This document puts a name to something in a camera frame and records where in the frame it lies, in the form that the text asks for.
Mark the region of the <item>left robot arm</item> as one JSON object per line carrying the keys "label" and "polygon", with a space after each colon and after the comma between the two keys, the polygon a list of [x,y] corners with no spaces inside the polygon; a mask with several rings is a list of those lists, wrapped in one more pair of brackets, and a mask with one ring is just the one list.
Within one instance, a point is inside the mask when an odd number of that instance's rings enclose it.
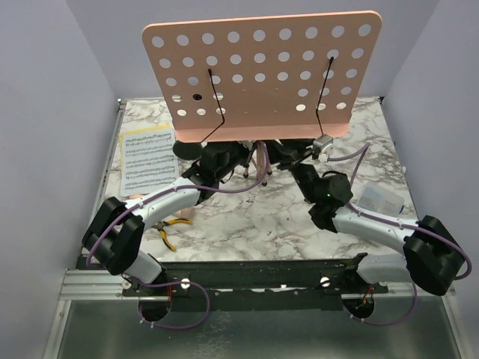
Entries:
{"label": "left robot arm", "polygon": [[136,278],[147,294],[160,294],[166,285],[164,267],[140,250],[145,230],[222,193],[220,182],[250,157],[251,149],[238,141],[208,143],[172,184],[134,200],[104,200],[82,239],[88,250],[86,265],[96,260],[112,275]]}

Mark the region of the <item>pink perforated music stand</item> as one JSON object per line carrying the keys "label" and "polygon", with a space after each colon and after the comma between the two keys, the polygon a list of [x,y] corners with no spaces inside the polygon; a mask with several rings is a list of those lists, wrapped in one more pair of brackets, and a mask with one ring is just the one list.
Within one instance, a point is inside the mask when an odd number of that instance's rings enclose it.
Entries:
{"label": "pink perforated music stand", "polygon": [[178,140],[339,138],[381,29],[358,10],[153,23],[141,38]]}

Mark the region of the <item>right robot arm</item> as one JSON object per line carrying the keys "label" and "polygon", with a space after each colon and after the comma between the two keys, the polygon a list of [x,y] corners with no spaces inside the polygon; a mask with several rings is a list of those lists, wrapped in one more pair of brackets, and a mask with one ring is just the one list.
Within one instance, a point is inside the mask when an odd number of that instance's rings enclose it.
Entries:
{"label": "right robot arm", "polygon": [[411,282],[424,291],[442,296],[455,280],[468,277],[472,261],[440,220],[425,216],[420,221],[382,215],[354,206],[354,176],[338,171],[318,174],[308,158],[332,160],[333,139],[268,140],[270,161],[289,171],[305,201],[308,214],[321,230],[346,233],[394,250],[392,255],[365,254],[344,275],[346,288],[363,292],[379,282]]}

